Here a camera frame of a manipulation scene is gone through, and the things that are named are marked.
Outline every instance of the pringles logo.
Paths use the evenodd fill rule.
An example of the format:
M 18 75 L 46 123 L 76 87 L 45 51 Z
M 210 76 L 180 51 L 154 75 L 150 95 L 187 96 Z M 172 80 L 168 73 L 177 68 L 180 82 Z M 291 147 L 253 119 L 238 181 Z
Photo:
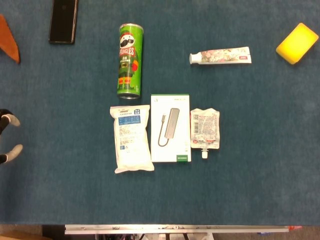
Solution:
M 127 48 L 120 48 L 120 52 L 119 52 L 119 56 L 122 55 L 131 55 L 134 56 L 135 55 L 135 47 L 127 47 Z

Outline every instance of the barcode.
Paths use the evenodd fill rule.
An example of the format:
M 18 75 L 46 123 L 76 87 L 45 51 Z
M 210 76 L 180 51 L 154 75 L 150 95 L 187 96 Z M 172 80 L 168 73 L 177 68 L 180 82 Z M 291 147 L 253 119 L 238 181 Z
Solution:
M 197 134 L 199 132 L 199 124 L 197 122 L 195 122 L 193 125 L 193 128 L 194 128 L 194 133 Z

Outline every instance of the black smartphone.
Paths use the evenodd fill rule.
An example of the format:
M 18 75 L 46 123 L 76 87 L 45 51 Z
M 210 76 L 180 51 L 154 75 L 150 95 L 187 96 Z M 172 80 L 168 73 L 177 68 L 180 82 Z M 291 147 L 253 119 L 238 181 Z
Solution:
M 53 0 L 49 43 L 75 42 L 78 0 Z

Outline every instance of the pringles can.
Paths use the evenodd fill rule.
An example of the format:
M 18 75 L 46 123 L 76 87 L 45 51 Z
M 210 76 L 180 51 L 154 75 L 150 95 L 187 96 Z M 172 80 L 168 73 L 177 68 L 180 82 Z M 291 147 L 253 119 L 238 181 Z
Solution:
M 120 31 L 117 95 L 137 99 L 141 95 L 142 39 L 144 29 L 134 23 L 122 24 Z

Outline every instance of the white product box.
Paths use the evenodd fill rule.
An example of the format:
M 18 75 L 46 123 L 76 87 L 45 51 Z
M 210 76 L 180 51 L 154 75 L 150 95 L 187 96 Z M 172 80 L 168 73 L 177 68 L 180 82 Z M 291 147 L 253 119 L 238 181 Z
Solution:
M 191 162 L 188 94 L 151 95 L 152 162 Z

